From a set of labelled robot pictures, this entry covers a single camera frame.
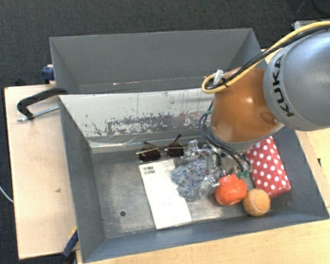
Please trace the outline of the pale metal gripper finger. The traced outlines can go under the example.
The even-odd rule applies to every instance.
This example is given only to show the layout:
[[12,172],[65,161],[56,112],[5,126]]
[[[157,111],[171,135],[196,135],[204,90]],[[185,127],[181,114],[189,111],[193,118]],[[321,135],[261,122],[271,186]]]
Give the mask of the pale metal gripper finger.
[[203,187],[207,186],[218,186],[218,181],[215,177],[204,177],[203,181]]
[[202,185],[199,194],[201,194],[201,196],[213,195],[217,190],[217,188],[219,187],[219,185],[220,185],[219,183]]

